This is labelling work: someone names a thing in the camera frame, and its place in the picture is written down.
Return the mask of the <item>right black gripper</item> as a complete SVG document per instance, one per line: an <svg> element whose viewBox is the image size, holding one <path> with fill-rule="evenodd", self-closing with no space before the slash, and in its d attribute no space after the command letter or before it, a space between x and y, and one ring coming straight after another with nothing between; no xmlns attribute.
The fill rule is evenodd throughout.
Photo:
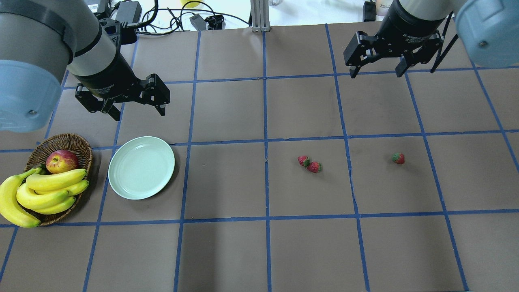
<svg viewBox="0 0 519 292"><path fill-rule="evenodd" d="M402 77L410 67L428 63L443 45L443 38L433 34L439 25L440 20L412 19L408 22L399 16L387 16L375 36L356 31L343 52L350 77L356 78L363 66L378 61L382 53L388 58L402 55L395 68L397 77Z"/></svg>

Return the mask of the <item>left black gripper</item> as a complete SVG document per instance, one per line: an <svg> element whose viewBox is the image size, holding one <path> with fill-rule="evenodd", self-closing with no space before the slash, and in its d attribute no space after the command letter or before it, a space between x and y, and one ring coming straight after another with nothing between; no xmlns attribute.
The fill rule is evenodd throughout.
<svg viewBox="0 0 519 292"><path fill-rule="evenodd" d="M120 121L121 111L114 105L122 96L139 95L141 105L151 105L161 116L170 103L170 90L157 74L141 80L134 74L127 61L113 61L107 68L93 75L76 75L82 87L75 91L76 99L90 113L101 112Z"/></svg>

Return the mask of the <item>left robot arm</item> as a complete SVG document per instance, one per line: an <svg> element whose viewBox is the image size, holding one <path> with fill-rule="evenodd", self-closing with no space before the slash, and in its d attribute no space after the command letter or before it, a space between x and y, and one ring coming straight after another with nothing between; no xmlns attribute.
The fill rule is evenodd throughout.
<svg viewBox="0 0 519 292"><path fill-rule="evenodd" d="M0 123L27 133L51 118L69 72L75 97L91 113L119 121L117 103L137 102L165 116L170 90L157 74L139 79L120 52L145 22L98 19L83 0L2 0Z"/></svg>

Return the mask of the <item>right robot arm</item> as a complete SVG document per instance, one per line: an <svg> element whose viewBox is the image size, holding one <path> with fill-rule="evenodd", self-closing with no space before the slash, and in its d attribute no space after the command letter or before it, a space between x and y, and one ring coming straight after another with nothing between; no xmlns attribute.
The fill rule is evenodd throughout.
<svg viewBox="0 0 519 292"><path fill-rule="evenodd" d="M516 65L517 0L394 0L376 34L357 31L343 52L351 78L382 58L400 58L395 74L434 61L435 72L459 39L470 60L487 68Z"/></svg>

